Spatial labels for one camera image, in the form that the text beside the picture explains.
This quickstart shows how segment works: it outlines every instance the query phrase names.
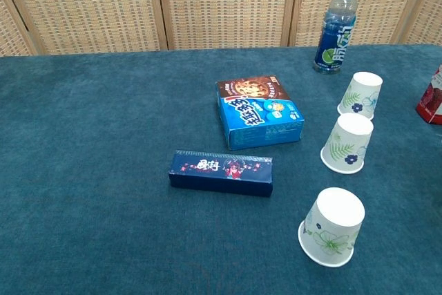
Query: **bottle label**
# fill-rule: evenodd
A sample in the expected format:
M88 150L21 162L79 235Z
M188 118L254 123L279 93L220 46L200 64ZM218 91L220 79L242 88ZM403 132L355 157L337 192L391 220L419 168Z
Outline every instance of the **bottle label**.
M324 25L323 35L319 42L315 63L325 69L337 69L343 63L347 45L352 37L354 25L342 26L338 32L330 33Z

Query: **upside-down paper cup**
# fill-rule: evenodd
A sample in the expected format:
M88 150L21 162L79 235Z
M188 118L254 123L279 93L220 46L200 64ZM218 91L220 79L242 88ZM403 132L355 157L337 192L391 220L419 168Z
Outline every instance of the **upside-down paper cup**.
M338 105L339 114L358 113L370 120L378 102L383 80L369 72L354 73L345 94Z
M340 115L320 151L321 160L325 166L338 173L359 172L364 166L365 152L372 132L372 122L363 115Z
M327 267L348 263L365 217L361 200L341 188L322 190L298 228L302 250L313 261Z

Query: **blue box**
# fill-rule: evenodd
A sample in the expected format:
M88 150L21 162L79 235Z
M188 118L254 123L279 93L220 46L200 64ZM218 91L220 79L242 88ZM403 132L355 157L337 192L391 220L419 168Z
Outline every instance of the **blue box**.
M269 197L272 158L177 150L169 178L177 188Z
M276 76L216 82L216 93L230 150L301 139L304 117Z

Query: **plastic bottle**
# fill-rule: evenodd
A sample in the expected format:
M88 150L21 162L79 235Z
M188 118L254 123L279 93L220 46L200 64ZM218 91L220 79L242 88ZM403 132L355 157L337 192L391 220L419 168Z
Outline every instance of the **plastic bottle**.
M314 60L318 72L337 73L344 60L356 21L356 0L331 0Z

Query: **red packaging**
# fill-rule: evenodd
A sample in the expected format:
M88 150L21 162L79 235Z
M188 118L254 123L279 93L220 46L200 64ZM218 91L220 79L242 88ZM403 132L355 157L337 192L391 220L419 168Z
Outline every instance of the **red packaging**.
M416 107L417 113L430 124L442 124L442 64Z

